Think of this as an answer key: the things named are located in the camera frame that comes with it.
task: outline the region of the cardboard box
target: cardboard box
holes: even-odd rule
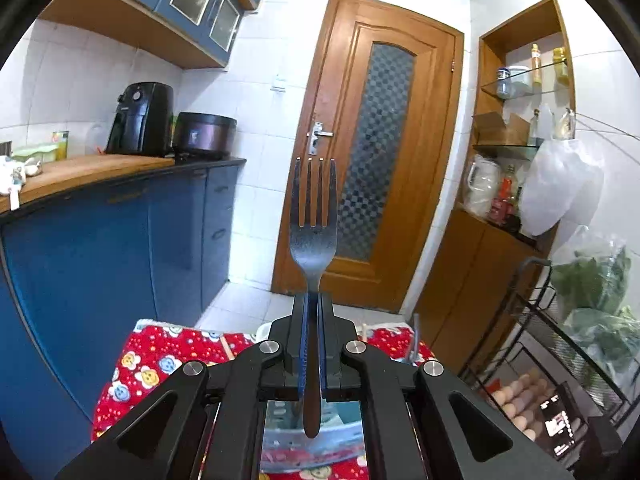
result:
[[[518,114],[511,114],[508,124],[498,112],[478,114],[474,116],[474,126],[478,131],[477,144],[526,146],[529,141],[529,123]]]

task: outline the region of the fork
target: fork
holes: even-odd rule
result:
[[[289,251],[294,261],[302,270],[308,291],[306,302],[306,362],[303,362],[303,405],[302,423],[305,434],[309,438],[318,435],[321,419],[321,389],[318,347],[318,293],[320,279],[334,259],[338,240],[338,213],[336,200],[335,160],[329,166],[329,200],[327,225],[322,226],[322,167],[318,165],[318,196],[316,218],[311,219],[311,159],[306,168],[305,222],[300,225],[300,158],[294,168],[291,191],[291,212],[289,219]]]

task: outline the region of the red tablecloth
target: red tablecloth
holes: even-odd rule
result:
[[[412,330],[406,325],[365,327],[360,339],[396,359],[405,355]],[[94,412],[92,440],[100,437],[167,378],[183,362],[199,359],[216,365],[229,361],[255,341],[246,334],[203,332],[150,320],[140,320],[129,335],[116,362],[111,382],[106,384]],[[433,354],[420,343],[423,362]],[[260,475],[260,480],[367,480],[367,460],[360,456],[317,469],[287,474]]]

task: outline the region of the upper cabinet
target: upper cabinet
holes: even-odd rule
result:
[[[40,17],[92,30],[183,69],[228,63],[245,10],[260,0],[53,0]]]

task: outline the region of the black countertop edge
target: black countertop edge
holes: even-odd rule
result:
[[[230,156],[222,160],[189,160],[187,162],[176,162],[174,166],[166,166],[164,168],[153,168],[152,170],[139,171],[113,178],[105,178],[96,182],[77,186],[71,189],[65,189],[58,193],[52,193],[36,200],[31,200],[25,204],[20,204],[20,208],[15,211],[4,211],[0,213],[0,225],[15,221],[31,212],[41,209],[59,200],[65,200],[72,195],[78,193],[86,193],[92,189],[103,189],[105,187],[119,186],[127,182],[135,182],[137,180],[145,180],[149,177],[165,176],[172,173],[183,173],[186,171],[208,170],[209,168],[222,168],[224,166],[242,166],[246,162],[245,158],[236,158]]]

